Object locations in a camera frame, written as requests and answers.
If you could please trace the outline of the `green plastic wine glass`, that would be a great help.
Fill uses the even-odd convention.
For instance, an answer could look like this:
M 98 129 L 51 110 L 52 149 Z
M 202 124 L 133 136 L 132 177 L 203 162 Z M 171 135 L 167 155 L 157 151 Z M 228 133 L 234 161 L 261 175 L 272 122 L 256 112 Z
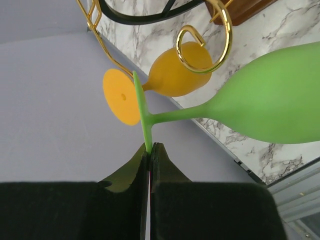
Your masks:
M 152 151 L 155 124 L 207 118 L 262 142 L 302 144 L 320 139 L 320 44 L 269 52 L 238 70 L 207 102 L 152 114 L 134 75 L 145 148 Z

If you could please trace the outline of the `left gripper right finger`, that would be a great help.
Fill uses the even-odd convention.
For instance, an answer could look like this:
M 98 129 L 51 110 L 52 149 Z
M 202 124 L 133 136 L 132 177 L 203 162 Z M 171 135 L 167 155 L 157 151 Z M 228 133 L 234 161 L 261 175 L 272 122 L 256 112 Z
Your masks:
M 257 183 L 193 182 L 155 143 L 150 156 L 153 240 L 284 240 L 271 193 Z

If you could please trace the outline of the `orange plastic wine glass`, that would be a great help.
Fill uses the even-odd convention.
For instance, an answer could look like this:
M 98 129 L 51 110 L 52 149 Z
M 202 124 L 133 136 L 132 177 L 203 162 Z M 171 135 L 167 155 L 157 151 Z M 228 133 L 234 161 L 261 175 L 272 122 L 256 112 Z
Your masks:
M 204 47 L 189 41 L 182 44 L 186 60 L 196 68 L 212 65 L 212 58 Z M 181 97 L 201 87 L 212 74 L 196 74 L 180 61 L 175 48 L 162 53 L 152 64 L 143 91 L 154 91 L 166 97 Z M 102 80 L 102 90 L 113 114 L 124 124 L 134 126 L 140 121 L 140 113 L 133 81 L 119 69 L 107 70 Z

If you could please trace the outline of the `gold wire wine glass rack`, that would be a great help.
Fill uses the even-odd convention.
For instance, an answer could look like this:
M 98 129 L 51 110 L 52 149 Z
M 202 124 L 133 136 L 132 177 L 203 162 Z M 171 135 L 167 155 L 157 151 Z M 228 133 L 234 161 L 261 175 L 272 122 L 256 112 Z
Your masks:
M 223 29 L 217 10 L 206 0 L 77 1 L 89 31 L 107 40 L 143 72 L 156 55 L 175 46 L 179 30 L 195 27 L 208 42 Z

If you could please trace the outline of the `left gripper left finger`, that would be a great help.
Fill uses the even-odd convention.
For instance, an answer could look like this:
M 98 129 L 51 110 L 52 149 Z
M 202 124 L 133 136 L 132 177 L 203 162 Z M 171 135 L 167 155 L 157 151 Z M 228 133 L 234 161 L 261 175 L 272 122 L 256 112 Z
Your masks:
M 3 240 L 143 240 L 148 156 L 142 145 L 101 181 L 3 182 Z

